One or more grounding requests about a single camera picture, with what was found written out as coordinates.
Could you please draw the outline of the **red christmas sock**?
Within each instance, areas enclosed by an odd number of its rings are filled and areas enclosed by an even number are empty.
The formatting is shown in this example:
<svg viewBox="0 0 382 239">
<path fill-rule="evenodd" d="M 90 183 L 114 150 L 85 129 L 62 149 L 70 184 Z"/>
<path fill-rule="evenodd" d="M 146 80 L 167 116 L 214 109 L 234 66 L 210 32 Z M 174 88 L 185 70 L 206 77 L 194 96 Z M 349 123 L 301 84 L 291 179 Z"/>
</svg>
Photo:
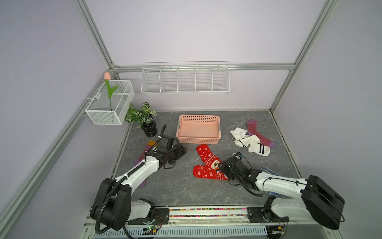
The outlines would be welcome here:
<svg viewBox="0 0 382 239">
<path fill-rule="evenodd" d="M 219 165 L 221 164 L 221 160 L 211 152 L 206 144 L 199 145 L 197 147 L 197 153 L 206 166 L 217 173 L 220 172 Z"/>
<path fill-rule="evenodd" d="M 206 165 L 196 165 L 193 168 L 193 175 L 196 178 L 202 179 L 228 180 L 228 177 L 226 177 L 222 172 L 217 172 Z"/>
</svg>

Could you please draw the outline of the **white sock black stripes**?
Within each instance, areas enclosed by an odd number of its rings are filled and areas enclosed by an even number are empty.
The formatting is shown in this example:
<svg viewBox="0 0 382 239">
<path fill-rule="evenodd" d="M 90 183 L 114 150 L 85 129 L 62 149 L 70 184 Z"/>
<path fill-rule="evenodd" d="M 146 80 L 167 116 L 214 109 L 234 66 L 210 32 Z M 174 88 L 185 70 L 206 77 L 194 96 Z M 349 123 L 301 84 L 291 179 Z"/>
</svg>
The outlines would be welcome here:
<svg viewBox="0 0 382 239">
<path fill-rule="evenodd" d="M 270 147 L 263 145 L 256 135 L 234 141 L 238 147 L 248 148 L 249 153 L 256 153 L 260 156 L 268 156 L 271 152 Z"/>
</svg>

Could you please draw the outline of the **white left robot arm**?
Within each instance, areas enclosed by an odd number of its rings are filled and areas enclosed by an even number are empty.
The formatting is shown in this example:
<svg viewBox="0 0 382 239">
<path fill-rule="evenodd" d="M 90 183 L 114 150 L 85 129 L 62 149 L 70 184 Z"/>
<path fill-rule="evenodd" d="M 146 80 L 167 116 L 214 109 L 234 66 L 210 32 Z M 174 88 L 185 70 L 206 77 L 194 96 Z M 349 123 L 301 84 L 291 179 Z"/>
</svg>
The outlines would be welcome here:
<svg viewBox="0 0 382 239">
<path fill-rule="evenodd" d="M 178 139 L 160 136 L 142 159 L 128 172 L 114 179 L 106 178 L 100 185 L 90 216 L 95 220 L 95 232 L 100 235 L 110 229 L 125 229 L 131 221 L 151 224 L 159 219 L 155 204 L 149 200 L 132 200 L 134 191 L 153 173 L 187 153 Z"/>
</svg>

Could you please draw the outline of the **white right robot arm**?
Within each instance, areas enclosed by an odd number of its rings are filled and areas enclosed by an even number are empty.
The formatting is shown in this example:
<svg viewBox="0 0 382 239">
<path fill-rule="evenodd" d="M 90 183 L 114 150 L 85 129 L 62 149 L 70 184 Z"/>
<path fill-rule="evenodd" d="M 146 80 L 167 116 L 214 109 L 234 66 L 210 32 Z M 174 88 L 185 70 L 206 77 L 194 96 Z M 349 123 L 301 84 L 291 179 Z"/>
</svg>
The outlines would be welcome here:
<svg viewBox="0 0 382 239">
<path fill-rule="evenodd" d="M 255 197 L 268 197 L 262 207 L 248 209 L 252 223 L 287 223 L 291 218 L 314 220 L 323 227 L 338 230 L 345 222 L 345 200 L 321 178 L 287 178 L 247 167 L 241 153 L 220 163 L 218 169 L 229 181 Z"/>
</svg>

